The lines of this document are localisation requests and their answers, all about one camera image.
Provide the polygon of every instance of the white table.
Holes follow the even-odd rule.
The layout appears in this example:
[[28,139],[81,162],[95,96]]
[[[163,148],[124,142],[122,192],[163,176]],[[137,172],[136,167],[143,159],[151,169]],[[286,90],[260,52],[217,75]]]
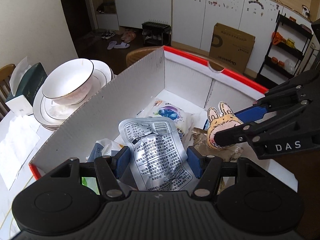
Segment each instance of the white table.
[[[14,113],[10,111],[4,119],[0,122],[0,142],[5,138],[10,121],[15,117]],[[7,240],[14,236],[16,232],[15,227],[12,226],[12,212],[11,205],[15,196],[23,190],[28,185],[32,184],[35,179],[32,176],[32,173],[29,169],[29,162],[40,149],[40,147],[45,143],[45,141],[52,135],[53,131],[47,130],[42,125],[39,126],[37,134],[40,137],[40,140],[36,144],[35,148],[30,153],[29,157],[23,164],[18,177],[13,183],[10,190],[7,189],[2,177],[0,176],[0,239]]]

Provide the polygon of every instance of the blueberry package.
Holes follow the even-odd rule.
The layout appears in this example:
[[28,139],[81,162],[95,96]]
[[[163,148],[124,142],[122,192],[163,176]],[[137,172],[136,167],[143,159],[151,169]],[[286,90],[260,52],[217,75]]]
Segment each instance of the blueberry package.
[[189,140],[188,133],[191,130],[193,118],[192,114],[184,112],[182,109],[160,99],[154,99],[138,117],[159,117],[164,116],[173,120],[179,137],[184,144]]
[[119,132],[130,147],[130,169],[139,190],[194,189],[198,179],[170,118],[126,119],[119,124]]

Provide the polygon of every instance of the rabbit sticker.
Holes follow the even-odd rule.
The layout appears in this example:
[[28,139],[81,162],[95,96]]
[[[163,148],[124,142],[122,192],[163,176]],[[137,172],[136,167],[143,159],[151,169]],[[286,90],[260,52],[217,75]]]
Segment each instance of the rabbit sticker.
[[221,114],[219,114],[213,107],[210,107],[208,110],[210,126],[207,133],[207,144],[210,148],[215,150],[222,150],[231,146],[217,145],[214,141],[214,135],[217,132],[243,124],[243,122],[234,115],[230,107],[225,102],[220,102],[219,109]]

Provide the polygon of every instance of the wooden chair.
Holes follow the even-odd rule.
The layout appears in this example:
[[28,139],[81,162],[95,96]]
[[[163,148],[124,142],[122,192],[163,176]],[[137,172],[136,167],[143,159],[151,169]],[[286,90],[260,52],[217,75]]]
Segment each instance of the wooden chair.
[[9,79],[15,67],[16,66],[14,64],[9,64],[0,68],[0,121],[10,111],[5,104],[5,100],[11,91]]
[[[154,46],[154,47],[143,47],[140,49],[135,49],[131,52],[129,52],[126,56],[126,62],[127,62],[127,67],[130,67],[133,63],[136,63],[138,60],[142,59],[143,57],[145,57],[146,55],[148,55],[149,53],[153,52],[156,49],[159,49],[160,46]],[[233,70],[234,72],[239,73],[239,71],[231,68],[230,66],[228,66],[227,64],[217,60],[217,59],[213,59],[213,58],[209,58],[200,54],[196,54],[194,52],[191,51],[187,51],[187,50],[183,50],[191,55],[197,56],[197,57],[201,57],[204,58],[205,60],[208,60],[210,63],[210,66],[217,70],[217,71],[221,71],[224,68],[228,68]]]

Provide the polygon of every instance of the rabbit ear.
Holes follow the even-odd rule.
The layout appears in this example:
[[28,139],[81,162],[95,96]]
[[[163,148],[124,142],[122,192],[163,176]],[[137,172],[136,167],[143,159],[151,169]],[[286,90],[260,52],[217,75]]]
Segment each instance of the rabbit ear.
[[219,104],[220,111],[223,115],[225,114],[233,114],[232,110],[230,107],[227,105],[225,102],[220,102]]
[[219,117],[220,117],[220,115],[218,114],[218,111],[215,108],[210,107],[209,110],[208,110],[208,120],[209,120],[209,122],[212,122],[213,119],[217,119]]

